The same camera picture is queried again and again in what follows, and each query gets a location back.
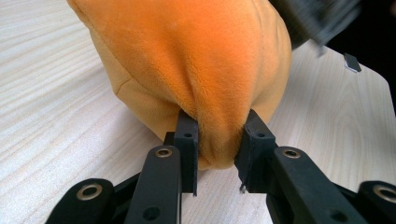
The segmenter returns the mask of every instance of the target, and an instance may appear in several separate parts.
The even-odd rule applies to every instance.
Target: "black plastic bracket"
[[[180,150],[182,191],[197,195],[198,123],[180,110],[174,136],[174,146]]]
[[[155,147],[146,158],[124,223],[180,223],[180,154]]]
[[[267,193],[271,178],[268,166],[276,147],[276,139],[254,110],[250,110],[244,127],[242,143],[235,158],[241,191]]]

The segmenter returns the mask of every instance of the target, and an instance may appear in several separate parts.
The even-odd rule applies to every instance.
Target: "orange plush toy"
[[[161,139],[180,108],[198,121],[199,169],[233,165],[250,108],[264,121],[286,88],[291,46],[267,0],[68,0],[112,88]]]

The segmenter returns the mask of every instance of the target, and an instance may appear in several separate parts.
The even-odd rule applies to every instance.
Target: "wooden table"
[[[396,120],[387,82],[306,43],[269,123],[330,178],[396,184]],[[113,94],[88,29],[65,1],[0,3],[0,223],[43,223],[77,182],[114,185],[140,172],[161,141]],[[239,193],[234,168],[199,173],[184,223],[270,223],[265,195]]]

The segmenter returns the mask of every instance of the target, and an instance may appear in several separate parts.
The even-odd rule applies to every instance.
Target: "plush toy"
[[[276,110],[290,37],[267,0],[68,0],[115,94],[161,139],[182,108],[198,121],[199,169],[233,165],[250,108]]]

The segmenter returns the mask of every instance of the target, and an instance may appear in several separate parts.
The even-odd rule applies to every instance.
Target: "black mechanical part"
[[[72,187],[50,214],[47,223],[109,223],[115,210],[114,189],[104,179],[87,179]]]
[[[180,150],[182,191],[197,195],[198,123],[180,110],[174,135],[174,146]]]
[[[124,223],[180,223],[180,154],[160,146],[146,158]]]
[[[269,160],[276,147],[276,139],[254,110],[250,110],[244,127],[242,143],[235,158],[241,191],[267,193],[271,178]]]

